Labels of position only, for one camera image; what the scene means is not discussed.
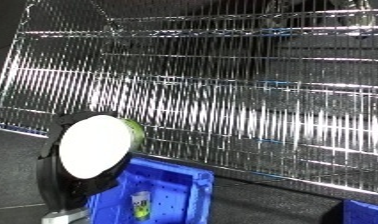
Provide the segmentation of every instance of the blue tray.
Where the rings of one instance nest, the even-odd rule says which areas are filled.
[[[378,224],[378,206],[345,200],[344,224]]]
[[[213,173],[148,159],[133,158],[119,186],[94,195],[87,207],[93,224],[207,223]],[[131,195],[149,191],[150,218],[138,221]]]

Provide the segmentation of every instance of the black holder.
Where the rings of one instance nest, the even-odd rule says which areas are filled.
[[[49,130],[49,139],[37,160],[37,184],[50,212],[64,212],[82,208],[89,196],[106,191],[118,185],[117,177],[128,164],[128,153],[114,167],[90,179],[80,179],[71,175],[62,165],[59,143],[69,127],[75,123],[97,115],[117,117],[115,112],[81,112],[71,115],[55,115]]]

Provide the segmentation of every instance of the small can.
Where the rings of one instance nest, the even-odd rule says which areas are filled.
[[[150,192],[140,191],[131,195],[131,198],[135,219],[138,221],[148,220],[150,218]]]

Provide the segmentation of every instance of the green object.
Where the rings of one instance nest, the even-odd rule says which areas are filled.
[[[150,192],[141,191],[131,197],[135,218],[139,221],[148,220],[150,218]]]
[[[121,119],[131,129],[132,139],[130,150],[137,150],[145,140],[145,132],[142,125],[131,119]]]

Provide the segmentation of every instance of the wire frame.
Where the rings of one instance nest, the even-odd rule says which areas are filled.
[[[82,110],[149,155],[378,193],[378,0],[29,0],[0,128]]]

